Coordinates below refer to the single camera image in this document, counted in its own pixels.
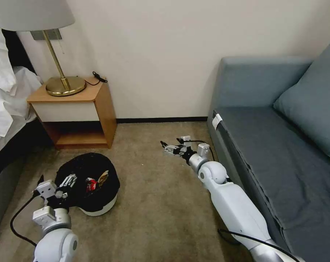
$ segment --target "lamp stem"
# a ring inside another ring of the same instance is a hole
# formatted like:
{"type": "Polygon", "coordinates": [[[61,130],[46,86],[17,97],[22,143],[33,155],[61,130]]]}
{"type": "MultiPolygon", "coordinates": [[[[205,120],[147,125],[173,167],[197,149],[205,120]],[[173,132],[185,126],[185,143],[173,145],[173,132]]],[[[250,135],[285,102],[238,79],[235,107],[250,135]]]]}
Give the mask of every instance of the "lamp stem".
{"type": "Polygon", "coordinates": [[[51,52],[51,55],[53,57],[53,60],[55,61],[55,64],[57,66],[57,69],[59,71],[59,74],[60,74],[60,80],[62,81],[62,84],[64,86],[64,89],[66,90],[70,90],[70,85],[69,85],[69,82],[68,82],[68,79],[64,76],[63,74],[63,71],[62,71],[62,68],[60,67],[60,64],[59,64],[59,61],[57,59],[57,56],[56,56],[56,53],[55,53],[55,50],[53,49],[53,46],[51,44],[51,41],[48,37],[48,34],[46,32],[46,30],[43,30],[42,33],[44,34],[44,37],[45,37],[45,40],[46,40],[46,43],[48,45],[48,48],[51,52]]]}

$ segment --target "sofa armrest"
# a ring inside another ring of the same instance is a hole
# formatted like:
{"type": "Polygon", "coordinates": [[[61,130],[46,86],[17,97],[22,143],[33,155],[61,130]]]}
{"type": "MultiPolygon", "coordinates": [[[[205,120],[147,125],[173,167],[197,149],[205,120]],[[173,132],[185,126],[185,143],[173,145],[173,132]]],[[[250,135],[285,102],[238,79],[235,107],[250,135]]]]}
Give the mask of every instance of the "sofa armrest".
{"type": "Polygon", "coordinates": [[[209,117],[217,107],[270,106],[298,82],[311,63],[311,59],[296,56],[223,58],[209,117]]]}

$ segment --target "wall plate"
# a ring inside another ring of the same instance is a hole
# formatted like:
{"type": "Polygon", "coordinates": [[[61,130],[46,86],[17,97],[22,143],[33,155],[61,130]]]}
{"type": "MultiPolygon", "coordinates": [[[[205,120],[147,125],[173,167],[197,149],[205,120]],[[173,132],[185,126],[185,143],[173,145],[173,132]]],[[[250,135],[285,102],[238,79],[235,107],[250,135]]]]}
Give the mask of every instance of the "wall plate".
{"type": "MultiPolygon", "coordinates": [[[[44,34],[42,31],[30,31],[34,40],[45,40],[44,34]]],[[[62,36],[60,35],[59,29],[50,29],[46,30],[48,38],[50,40],[61,40],[62,36]]]]}

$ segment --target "sofa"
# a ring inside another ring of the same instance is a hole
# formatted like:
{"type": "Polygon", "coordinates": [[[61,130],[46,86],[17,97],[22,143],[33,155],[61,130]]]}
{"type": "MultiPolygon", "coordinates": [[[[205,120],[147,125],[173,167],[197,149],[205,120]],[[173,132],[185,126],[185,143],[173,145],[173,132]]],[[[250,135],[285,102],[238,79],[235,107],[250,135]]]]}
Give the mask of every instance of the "sofa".
{"type": "Polygon", "coordinates": [[[330,45],[316,59],[223,58],[207,125],[272,239],[306,262],[330,262],[330,45]]]}

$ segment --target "beige carpet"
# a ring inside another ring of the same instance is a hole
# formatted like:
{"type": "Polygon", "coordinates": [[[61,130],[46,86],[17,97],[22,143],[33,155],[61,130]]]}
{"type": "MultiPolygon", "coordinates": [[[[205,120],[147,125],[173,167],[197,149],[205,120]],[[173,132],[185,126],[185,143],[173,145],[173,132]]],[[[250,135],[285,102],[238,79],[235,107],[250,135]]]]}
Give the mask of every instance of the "beige carpet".
{"type": "MultiPolygon", "coordinates": [[[[119,124],[112,149],[61,150],[32,153],[0,226],[0,261],[32,261],[33,247],[9,228],[12,215],[31,196],[41,174],[54,179],[58,168],[85,152],[109,157],[121,188],[114,208],[89,217],[72,208],[72,230],[79,236],[75,262],[92,261],[252,261],[242,246],[220,239],[222,222],[209,193],[181,158],[166,156],[159,143],[176,144],[191,135],[211,143],[205,123],[119,124]]],[[[35,199],[16,219],[19,233],[38,242],[40,229],[32,212],[35,199]]]]}

